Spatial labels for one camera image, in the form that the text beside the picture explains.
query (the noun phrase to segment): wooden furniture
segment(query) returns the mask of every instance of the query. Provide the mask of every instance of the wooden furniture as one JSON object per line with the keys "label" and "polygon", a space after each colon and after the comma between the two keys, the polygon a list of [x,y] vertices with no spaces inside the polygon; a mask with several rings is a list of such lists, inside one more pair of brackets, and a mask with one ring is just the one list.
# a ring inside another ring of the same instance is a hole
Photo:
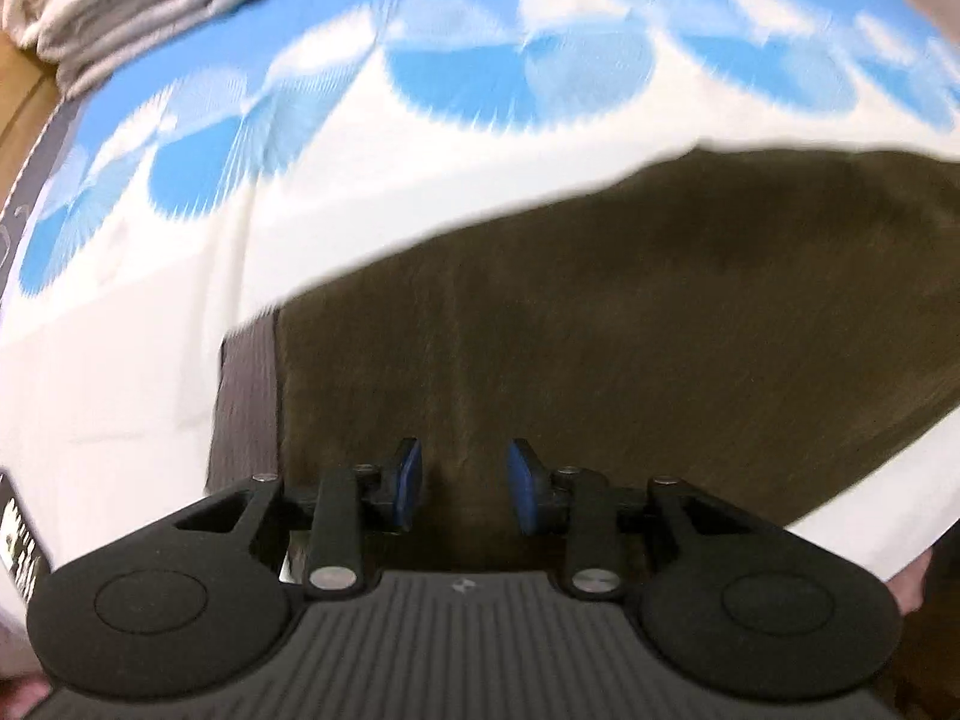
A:
{"label": "wooden furniture", "polygon": [[960,578],[928,598],[904,625],[890,665],[895,703],[908,717],[952,720],[960,714]]}
{"label": "wooden furniture", "polygon": [[0,32],[0,204],[59,100],[55,71]]}

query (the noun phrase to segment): brown blanket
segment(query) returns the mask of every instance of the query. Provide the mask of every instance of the brown blanket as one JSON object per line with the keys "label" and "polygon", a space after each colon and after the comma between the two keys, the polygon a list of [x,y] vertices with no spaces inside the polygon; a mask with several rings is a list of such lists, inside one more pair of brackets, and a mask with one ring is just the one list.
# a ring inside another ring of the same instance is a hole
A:
{"label": "brown blanket", "polygon": [[960,166],[694,151],[310,290],[275,333],[289,480],[424,441],[391,565],[547,559],[512,517],[515,436],[786,524],[960,401]]}

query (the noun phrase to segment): bedsheet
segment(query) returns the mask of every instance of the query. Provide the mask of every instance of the bedsheet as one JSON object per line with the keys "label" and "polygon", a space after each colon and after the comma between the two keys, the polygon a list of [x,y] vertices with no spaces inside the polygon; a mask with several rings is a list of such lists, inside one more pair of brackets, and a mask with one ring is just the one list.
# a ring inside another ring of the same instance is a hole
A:
{"label": "bedsheet", "polygon": [[[54,565],[203,494],[224,335],[697,145],[956,161],[960,55],[902,0],[260,0],[131,63],[0,314],[4,464]],[[960,518],[959,443],[953,413],[794,530],[892,576]]]}

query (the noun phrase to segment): black grip surface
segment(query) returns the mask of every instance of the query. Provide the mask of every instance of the black grip surface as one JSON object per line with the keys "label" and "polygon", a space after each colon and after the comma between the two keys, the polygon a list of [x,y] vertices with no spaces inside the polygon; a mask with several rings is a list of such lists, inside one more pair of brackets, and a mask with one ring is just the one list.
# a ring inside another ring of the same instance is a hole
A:
{"label": "black grip surface", "polygon": [[794,707],[720,696],[671,671],[621,609],[545,574],[387,573],[311,605],[267,664],[176,702],[61,689],[31,720],[894,720],[863,690]]}

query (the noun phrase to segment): blue circle pattern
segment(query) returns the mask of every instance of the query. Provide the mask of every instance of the blue circle pattern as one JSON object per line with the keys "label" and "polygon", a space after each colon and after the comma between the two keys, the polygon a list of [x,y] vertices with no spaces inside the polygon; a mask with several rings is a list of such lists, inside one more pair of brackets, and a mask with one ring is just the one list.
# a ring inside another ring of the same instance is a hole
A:
{"label": "blue circle pattern", "polygon": [[288,170],[352,85],[362,61],[268,83],[246,115],[234,114],[157,148],[150,203],[166,218],[211,213],[245,180]]}
{"label": "blue circle pattern", "polygon": [[[395,17],[402,18],[411,1],[402,0]],[[519,1],[499,1],[499,12],[514,13]],[[704,1],[731,11],[724,0]],[[414,3],[412,30],[386,33],[383,49],[392,83],[416,110],[465,127],[544,129],[607,114],[640,95],[649,83],[655,54],[640,15],[642,6],[606,22],[571,19],[529,34],[507,25],[511,16],[484,10],[487,3]],[[206,33],[187,36],[181,45],[185,52],[192,45],[195,55],[210,29],[227,29],[236,37],[246,15],[262,19],[265,12],[262,7],[246,9],[219,25],[208,25]],[[291,37],[298,40],[317,23],[335,17],[308,17]],[[681,25],[668,26],[668,31],[712,74],[770,103],[816,115],[843,113],[856,104],[848,72],[836,59],[838,47],[827,45],[829,36],[778,34],[757,43],[742,16],[731,17],[731,22],[738,20],[732,29],[721,25],[713,34]],[[919,121],[939,131],[952,129],[953,108],[960,104],[955,81],[932,79],[917,67],[893,64],[869,49],[845,52],[840,46],[839,52]],[[251,62],[266,66],[274,55],[271,48],[251,55]],[[181,90],[189,93],[184,99],[190,101],[192,94],[193,101],[200,100],[200,112],[208,119],[198,125],[194,117],[191,124],[188,115],[185,124],[155,133],[96,175],[51,179],[50,210],[37,220],[19,271],[24,292],[36,295],[64,271],[116,206],[148,148],[155,148],[148,175],[155,210],[174,220],[209,214],[245,179],[289,169],[352,85],[365,58],[314,74],[268,79],[252,97],[241,89],[236,98],[217,98],[202,84],[191,88],[191,79],[181,82]],[[150,57],[141,65],[149,68]],[[207,93],[213,97],[205,108],[202,98]],[[190,105],[181,107],[189,113]]]}
{"label": "blue circle pattern", "polygon": [[712,74],[770,103],[814,114],[847,113],[856,105],[846,71],[817,41],[771,37],[755,45],[728,35],[678,38]]}
{"label": "blue circle pattern", "polygon": [[[190,220],[215,210],[244,179],[273,177],[299,158],[349,89],[362,61],[267,84],[246,115],[227,115],[189,132],[157,135],[94,175],[51,179],[17,276],[26,295],[39,295],[64,272],[103,226],[128,188],[144,154],[157,147],[148,176],[150,203],[160,215]],[[178,90],[195,100],[205,81]]]}
{"label": "blue circle pattern", "polygon": [[430,119],[496,131],[610,113],[639,95],[654,49],[636,19],[572,20],[533,35],[470,0],[411,0],[385,47],[402,98]]}
{"label": "blue circle pattern", "polygon": [[54,177],[20,264],[17,279],[23,293],[39,295],[64,272],[103,226],[138,164],[136,153],[115,159],[78,191],[73,182],[62,180],[63,176]]}

